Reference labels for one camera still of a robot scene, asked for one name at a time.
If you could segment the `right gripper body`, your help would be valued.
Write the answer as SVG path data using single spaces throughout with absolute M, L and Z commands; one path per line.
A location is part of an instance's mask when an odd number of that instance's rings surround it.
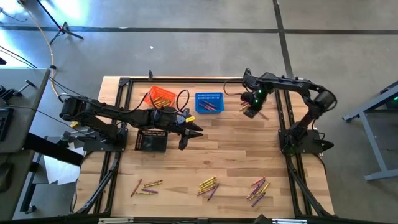
M 243 87 L 246 91 L 241 94 L 241 99 L 249 104 L 249 109 L 261 109 L 267 95 L 273 92 L 271 80 L 275 79 L 273 73 L 264 73 L 255 77 L 251 73 L 243 75 Z

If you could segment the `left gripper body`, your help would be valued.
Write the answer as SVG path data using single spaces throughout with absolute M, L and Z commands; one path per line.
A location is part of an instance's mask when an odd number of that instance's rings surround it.
M 165 107 L 154 112 L 154 127 L 169 133 L 183 133 L 185 116 L 173 107 Z

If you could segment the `black plastic basket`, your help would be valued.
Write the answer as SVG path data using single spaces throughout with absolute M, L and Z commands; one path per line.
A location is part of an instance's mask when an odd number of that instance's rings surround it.
M 167 148 L 168 133 L 158 130 L 139 130 L 136 138 L 135 151 L 162 152 Z

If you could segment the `orange plastic basket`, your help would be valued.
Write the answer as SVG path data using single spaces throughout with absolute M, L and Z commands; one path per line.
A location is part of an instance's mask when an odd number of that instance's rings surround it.
M 163 96 L 162 99 L 168 99 L 171 101 L 170 106 L 165 106 L 165 107 L 156 107 L 155 103 L 153 102 L 154 99 L 156 99 L 159 96 Z M 149 91 L 146 93 L 146 97 L 144 98 L 144 108 L 145 109 L 165 109 L 166 107 L 173 107 L 175 104 L 177 95 L 165 88 L 161 88 L 156 85 L 152 85 L 149 89 Z

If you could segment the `blue plastic basket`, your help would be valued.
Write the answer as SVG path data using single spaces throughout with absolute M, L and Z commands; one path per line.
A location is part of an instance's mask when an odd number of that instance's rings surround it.
M 208 101 L 216 106 L 215 111 L 204 110 L 199 104 L 207 105 L 202 100 Z M 224 111 L 223 94 L 221 92 L 195 93 L 195 111 L 200 114 L 219 114 Z

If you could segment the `magenta crayon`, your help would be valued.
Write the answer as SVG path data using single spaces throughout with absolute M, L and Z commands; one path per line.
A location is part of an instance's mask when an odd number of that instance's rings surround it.
M 258 188 L 259 188 L 259 187 L 260 187 L 260 185 L 257 184 L 257 185 L 253 188 L 252 192 L 246 197 L 246 199 L 250 200 L 250 198 L 258 191 Z

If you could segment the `person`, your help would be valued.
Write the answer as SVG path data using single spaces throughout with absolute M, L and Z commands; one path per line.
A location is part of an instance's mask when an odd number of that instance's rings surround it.
M 253 222 L 253 224 L 273 224 L 272 219 L 265 217 L 263 214 L 260 214 Z

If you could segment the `black desk support beam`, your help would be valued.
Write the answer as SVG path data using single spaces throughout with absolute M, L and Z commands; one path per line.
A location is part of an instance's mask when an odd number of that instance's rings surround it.
M 75 166 L 81 166 L 81 162 L 83 161 L 83 155 L 32 133 L 27 134 L 23 150 L 35 151 Z

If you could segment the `white paper sheets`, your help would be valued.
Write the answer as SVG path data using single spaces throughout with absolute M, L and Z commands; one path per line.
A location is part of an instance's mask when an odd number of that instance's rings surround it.
M 57 185 L 75 182 L 80 175 L 80 165 L 73 165 L 44 156 L 48 183 Z

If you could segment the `black tripod stand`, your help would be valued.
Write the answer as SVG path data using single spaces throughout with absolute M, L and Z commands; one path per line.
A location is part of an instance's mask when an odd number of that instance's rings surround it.
M 39 4 L 39 6 L 43 9 L 43 11 L 46 13 L 46 15 L 49 16 L 50 20 L 51 20 L 51 21 L 56 25 L 56 27 L 58 28 L 57 34 L 56 34 L 56 35 L 52 38 L 52 40 L 49 42 L 50 45 L 52 45 L 53 42 L 55 41 L 55 39 L 56 39 L 57 37 L 60 37 L 61 35 L 71 35 L 71 36 L 76 37 L 76 38 L 81 39 L 81 40 L 84 39 L 84 37 L 82 37 L 82 36 L 80 36 L 80 35 L 78 35 L 78 34 L 76 34 L 76 33 L 73 33 L 73 32 L 70 30 L 69 25 L 68 25 L 67 22 L 64 22 L 62 25 L 60 25 L 60 24 L 53 18 L 53 16 L 51 15 L 51 13 L 48 12 L 48 10 L 47 10 L 47 9 L 45 8 L 45 6 L 40 2 L 40 0 L 36 0 L 36 2 Z

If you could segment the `black desk clamp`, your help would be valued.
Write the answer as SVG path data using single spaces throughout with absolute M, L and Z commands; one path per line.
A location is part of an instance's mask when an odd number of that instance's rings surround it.
M 35 88 L 36 86 L 29 80 L 25 81 L 26 84 L 20 89 L 16 90 L 13 88 L 7 89 L 4 86 L 0 85 L 0 99 L 3 101 L 10 100 L 13 96 L 20 97 L 22 96 L 22 92 L 28 87 L 31 86 Z

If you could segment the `black keyboard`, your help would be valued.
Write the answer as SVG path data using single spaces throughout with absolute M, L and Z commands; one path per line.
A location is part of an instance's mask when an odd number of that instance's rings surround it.
M 12 108 L 0 108 L 0 142 L 6 138 L 11 125 L 14 110 Z

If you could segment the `dark grey desk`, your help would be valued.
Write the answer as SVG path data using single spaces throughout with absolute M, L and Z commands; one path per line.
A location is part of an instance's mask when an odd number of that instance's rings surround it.
M 8 162 L 13 165 L 11 186 L 0 192 L 0 221 L 12 220 L 33 157 L 33 151 L 0 154 L 0 164 Z

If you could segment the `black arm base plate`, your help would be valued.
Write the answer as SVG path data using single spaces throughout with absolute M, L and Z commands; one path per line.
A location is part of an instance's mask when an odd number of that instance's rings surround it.
M 330 141 L 320 138 L 317 130 L 308 130 L 298 145 L 293 145 L 287 140 L 287 130 L 279 130 L 280 151 L 284 155 L 319 154 L 334 147 Z
M 118 132 L 118 139 L 111 141 L 94 132 L 83 137 L 84 151 L 123 152 L 126 148 L 128 129 L 122 128 Z

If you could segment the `silver bracket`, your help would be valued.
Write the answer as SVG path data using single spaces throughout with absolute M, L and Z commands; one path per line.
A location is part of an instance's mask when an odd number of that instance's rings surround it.
M 273 218 L 272 224 L 308 224 L 306 220 Z
M 127 224 L 133 223 L 134 219 L 131 217 L 108 217 L 100 218 L 98 224 Z

